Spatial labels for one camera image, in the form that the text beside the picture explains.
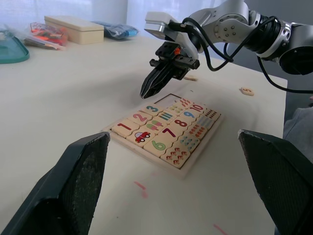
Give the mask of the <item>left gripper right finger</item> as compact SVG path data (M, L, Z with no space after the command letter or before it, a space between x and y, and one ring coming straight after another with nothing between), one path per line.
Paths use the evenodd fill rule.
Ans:
M282 235L313 233L313 164L289 141L249 130L238 139L255 188Z

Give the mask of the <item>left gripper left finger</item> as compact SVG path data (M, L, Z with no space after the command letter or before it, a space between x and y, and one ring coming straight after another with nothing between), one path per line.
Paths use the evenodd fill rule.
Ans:
M70 144L36 183L4 235L87 235L100 196L109 132Z

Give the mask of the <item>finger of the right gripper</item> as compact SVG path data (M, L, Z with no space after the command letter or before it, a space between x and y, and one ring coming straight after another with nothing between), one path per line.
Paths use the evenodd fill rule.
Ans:
M163 68L161 70L153 69L149 74L149 97L159 93L175 75L176 68Z
M154 68L145 78L141 90L140 97L142 99L150 98L159 93L164 87L163 69Z

